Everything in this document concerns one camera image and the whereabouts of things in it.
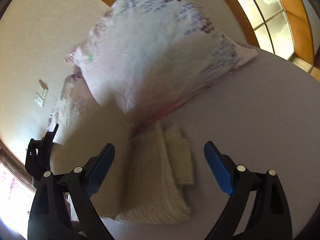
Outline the lilac bed sheet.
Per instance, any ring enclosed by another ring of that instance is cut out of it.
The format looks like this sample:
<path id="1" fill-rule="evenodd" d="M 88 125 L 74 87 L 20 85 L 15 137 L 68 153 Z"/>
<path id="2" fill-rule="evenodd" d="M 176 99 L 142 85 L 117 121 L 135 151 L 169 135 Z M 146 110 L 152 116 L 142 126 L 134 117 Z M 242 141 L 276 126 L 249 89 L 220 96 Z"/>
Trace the lilac bed sheet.
<path id="1" fill-rule="evenodd" d="M 194 158 L 195 185 L 186 188 L 191 219 L 174 225 L 104 223 L 115 239 L 204 239 L 227 194 L 204 158 L 212 141 L 236 164 L 276 171 L 299 234 L 319 205 L 319 82 L 266 51 L 162 120 L 181 128 Z"/>

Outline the bright window with frame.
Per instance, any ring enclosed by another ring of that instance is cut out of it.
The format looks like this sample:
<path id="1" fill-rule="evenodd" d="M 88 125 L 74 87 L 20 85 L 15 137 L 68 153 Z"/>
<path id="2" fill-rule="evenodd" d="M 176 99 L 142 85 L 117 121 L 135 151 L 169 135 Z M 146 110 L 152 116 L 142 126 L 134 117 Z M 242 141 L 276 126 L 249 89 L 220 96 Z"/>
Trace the bright window with frame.
<path id="1" fill-rule="evenodd" d="M 1 142 L 1 222 L 11 233 L 24 239 L 27 239 L 34 195 L 24 162 Z"/>

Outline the pink floral pillow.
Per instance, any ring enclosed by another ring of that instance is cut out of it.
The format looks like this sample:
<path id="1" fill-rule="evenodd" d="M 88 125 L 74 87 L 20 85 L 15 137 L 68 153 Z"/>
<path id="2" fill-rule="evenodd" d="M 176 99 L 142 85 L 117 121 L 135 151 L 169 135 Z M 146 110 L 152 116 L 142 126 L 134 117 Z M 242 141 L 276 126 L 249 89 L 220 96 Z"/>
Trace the pink floral pillow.
<path id="1" fill-rule="evenodd" d="M 56 125 L 59 126 L 54 142 L 64 144 L 86 115 L 97 105 L 80 71 L 67 76 L 47 127 L 47 131 L 51 132 Z"/>
<path id="2" fill-rule="evenodd" d="M 192 0 L 116 0 L 66 60 L 97 103 L 115 96 L 140 129 L 257 56 Z"/>

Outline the white wall switch plate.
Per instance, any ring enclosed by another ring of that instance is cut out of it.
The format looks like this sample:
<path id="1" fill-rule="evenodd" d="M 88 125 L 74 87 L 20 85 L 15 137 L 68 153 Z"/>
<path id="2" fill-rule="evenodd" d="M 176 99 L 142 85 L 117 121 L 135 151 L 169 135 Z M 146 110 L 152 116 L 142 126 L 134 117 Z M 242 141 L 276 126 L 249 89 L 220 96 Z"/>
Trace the white wall switch plate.
<path id="1" fill-rule="evenodd" d="M 34 101 L 41 107 L 44 107 L 44 102 L 48 93 L 48 85 L 39 79 L 39 84 L 36 87 L 36 94 Z"/>

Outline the cream cable knit sweater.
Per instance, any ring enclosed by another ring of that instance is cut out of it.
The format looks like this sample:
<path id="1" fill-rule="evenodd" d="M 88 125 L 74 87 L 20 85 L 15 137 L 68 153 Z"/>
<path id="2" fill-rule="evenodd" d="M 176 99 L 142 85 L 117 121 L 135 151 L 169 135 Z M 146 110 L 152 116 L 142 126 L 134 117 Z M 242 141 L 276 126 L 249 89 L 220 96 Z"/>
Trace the cream cable knit sweater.
<path id="1" fill-rule="evenodd" d="M 53 147 L 50 165 L 55 174 L 84 166 L 107 143 L 116 149 L 99 191 L 91 201 L 101 218 L 145 224 L 176 224 L 189 220 L 182 187 L 194 184 L 194 169 L 187 140 L 173 126 L 160 123 L 130 138 L 126 124 L 82 126 L 66 142 Z"/>

